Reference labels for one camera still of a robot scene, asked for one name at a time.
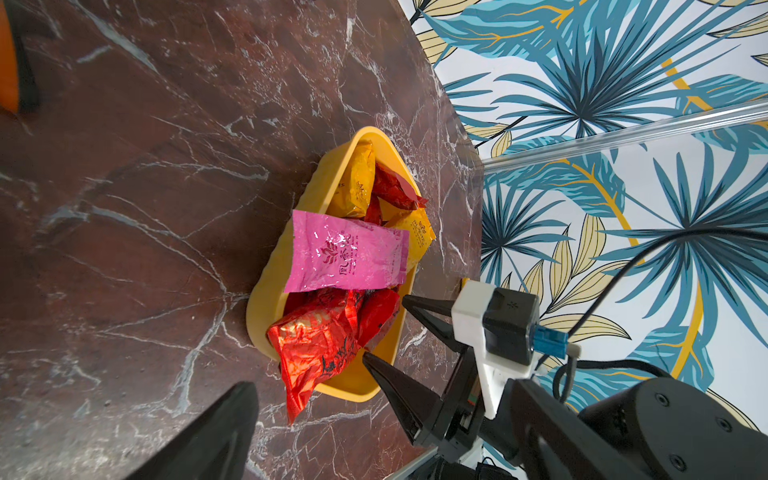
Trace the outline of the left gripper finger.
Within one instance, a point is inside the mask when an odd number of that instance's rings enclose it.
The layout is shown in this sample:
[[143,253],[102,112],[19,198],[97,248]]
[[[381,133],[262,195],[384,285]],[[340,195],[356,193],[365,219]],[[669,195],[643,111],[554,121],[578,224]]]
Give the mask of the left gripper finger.
[[241,479],[258,419],[254,383],[238,382],[130,479]]

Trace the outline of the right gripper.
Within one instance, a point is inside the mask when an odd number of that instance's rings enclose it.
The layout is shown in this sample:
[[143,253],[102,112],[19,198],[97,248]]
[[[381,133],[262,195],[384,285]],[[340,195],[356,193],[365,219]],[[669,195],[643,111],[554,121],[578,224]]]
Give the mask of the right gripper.
[[503,456],[516,455],[509,405],[500,403],[493,419],[486,410],[480,378],[471,347],[459,342],[452,318],[454,300],[415,295],[402,299],[403,307],[451,351],[460,354],[440,396],[371,352],[363,365],[385,394],[413,446],[436,446],[440,456],[462,456],[481,439]]

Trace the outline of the large red tea bag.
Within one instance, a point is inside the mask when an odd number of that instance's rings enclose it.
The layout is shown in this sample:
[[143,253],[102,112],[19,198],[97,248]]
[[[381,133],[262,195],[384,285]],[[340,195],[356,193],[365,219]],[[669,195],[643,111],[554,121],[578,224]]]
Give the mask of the large red tea bag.
[[289,423],[305,410],[318,385],[342,373],[359,351],[380,343],[400,307],[394,288],[289,295],[284,316],[267,330],[279,356]]

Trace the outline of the pink tea bag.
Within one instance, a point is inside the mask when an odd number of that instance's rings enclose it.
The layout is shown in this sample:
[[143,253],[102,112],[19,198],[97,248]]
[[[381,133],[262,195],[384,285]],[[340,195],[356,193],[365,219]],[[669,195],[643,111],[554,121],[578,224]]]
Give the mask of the pink tea bag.
[[323,288],[378,290],[405,282],[407,231],[300,210],[292,212],[292,225],[287,293]]

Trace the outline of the small red tea bag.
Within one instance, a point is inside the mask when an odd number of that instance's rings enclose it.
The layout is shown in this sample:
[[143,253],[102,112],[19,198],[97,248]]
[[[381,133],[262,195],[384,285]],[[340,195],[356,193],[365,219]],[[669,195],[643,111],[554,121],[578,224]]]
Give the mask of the small red tea bag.
[[412,185],[386,165],[376,162],[373,190],[370,204],[363,220],[376,225],[383,225],[384,219],[380,201],[404,211],[425,208],[428,200],[416,193]]

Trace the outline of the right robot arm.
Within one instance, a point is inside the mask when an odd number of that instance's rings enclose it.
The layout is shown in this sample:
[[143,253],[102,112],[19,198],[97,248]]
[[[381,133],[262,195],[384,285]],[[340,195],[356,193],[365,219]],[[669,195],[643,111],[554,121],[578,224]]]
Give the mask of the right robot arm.
[[496,411],[480,392],[476,349],[458,339],[457,301],[409,295],[405,308],[459,356],[437,394],[377,356],[363,362],[409,440],[435,453],[406,479],[503,479],[504,469],[463,465],[482,439],[523,465],[533,479],[763,479],[767,438],[721,404],[653,365],[648,379],[587,407],[567,411],[530,380],[505,385]]

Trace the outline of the yellow tea bag with labels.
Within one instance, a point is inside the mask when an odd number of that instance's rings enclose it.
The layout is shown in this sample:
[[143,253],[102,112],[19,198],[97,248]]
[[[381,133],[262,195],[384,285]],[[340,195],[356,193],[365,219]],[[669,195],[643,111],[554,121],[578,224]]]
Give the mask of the yellow tea bag with labels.
[[326,210],[328,215],[339,218],[365,216],[373,190],[375,165],[373,144],[369,141],[358,143]]

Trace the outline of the orange handled pliers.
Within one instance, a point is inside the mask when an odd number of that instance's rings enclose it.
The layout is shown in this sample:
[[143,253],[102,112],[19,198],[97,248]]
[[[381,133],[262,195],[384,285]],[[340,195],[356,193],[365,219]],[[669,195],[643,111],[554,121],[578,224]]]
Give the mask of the orange handled pliers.
[[1,108],[26,114],[40,104],[32,68],[8,1],[1,2]]

